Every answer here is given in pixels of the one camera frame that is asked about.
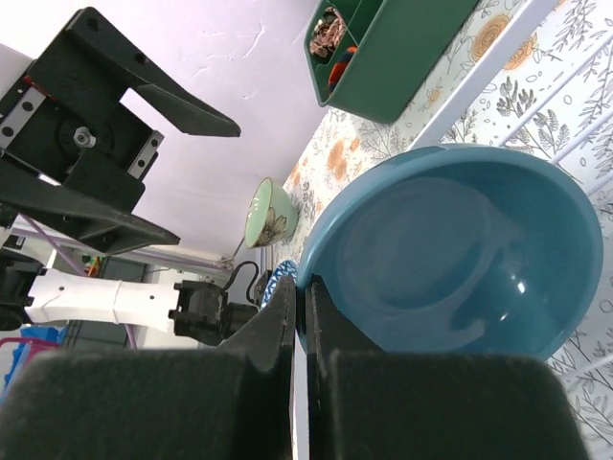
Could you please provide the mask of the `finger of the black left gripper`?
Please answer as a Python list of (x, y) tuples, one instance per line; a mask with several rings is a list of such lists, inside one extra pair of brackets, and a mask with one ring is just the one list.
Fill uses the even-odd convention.
[(239, 138), (240, 126), (202, 102), (168, 75), (139, 82), (131, 88), (174, 127), (185, 134)]
[(51, 185), (6, 161), (1, 162), (1, 203), (108, 255), (180, 243), (177, 235), (150, 221)]

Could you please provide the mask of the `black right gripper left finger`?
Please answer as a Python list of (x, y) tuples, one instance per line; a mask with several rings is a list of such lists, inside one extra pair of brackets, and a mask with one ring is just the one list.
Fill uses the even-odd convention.
[(210, 349), (50, 352), (1, 407), (5, 459), (288, 459), (296, 287)]

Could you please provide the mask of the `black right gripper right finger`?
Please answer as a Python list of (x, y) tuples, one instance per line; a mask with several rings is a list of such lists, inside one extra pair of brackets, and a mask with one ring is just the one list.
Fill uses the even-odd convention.
[(386, 353), (306, 289), (309, 450), (314, 459), (587, 457), (565, 393), (524, 356)]

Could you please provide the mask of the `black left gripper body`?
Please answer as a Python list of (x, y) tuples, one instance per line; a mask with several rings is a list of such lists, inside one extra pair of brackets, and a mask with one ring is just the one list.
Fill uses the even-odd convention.
[(1, 151), (101, 201), (137, 201), (163, 135), (121, 99), (145, 56), (97, 10), (77, 11), (1, 99)]

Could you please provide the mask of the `solid blue bowl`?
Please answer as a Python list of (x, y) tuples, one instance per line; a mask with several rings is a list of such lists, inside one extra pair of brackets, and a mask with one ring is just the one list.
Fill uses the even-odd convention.
[(587, 313), (603, 265), (587, 195), (512, 149), (446, 144), (391, 157), (316, 220), (296, 284), (387, 352), (550, 357)]

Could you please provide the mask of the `white wire dish rack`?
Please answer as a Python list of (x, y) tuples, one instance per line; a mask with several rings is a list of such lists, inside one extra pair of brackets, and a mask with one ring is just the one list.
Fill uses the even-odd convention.
[[(612, 5), (559, 1), (444, 134), (457, 143), (508, 147), (549, 159), (584, 191), (612, 246)], [(550, 358), (583, 438), (612, 452), (612, 263), (578, 329)]]

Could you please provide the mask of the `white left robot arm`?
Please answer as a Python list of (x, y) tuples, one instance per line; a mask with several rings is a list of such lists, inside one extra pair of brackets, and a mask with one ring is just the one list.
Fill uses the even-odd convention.
[[(238, 124), (153, 63), (99, 11), (76, 11), (44, 52), (1, 58), (1, 233), (17, 217), (99, 253), (176, 245), (133, 211), (162, 134), (122, 103), (133, 90), (180, 132), (238, 137)], [(215, 346), (259, 312), (207, 282), (143, 284), (70, 274), (1, 253), (1, 327), (63, 321), (135, 325)]]

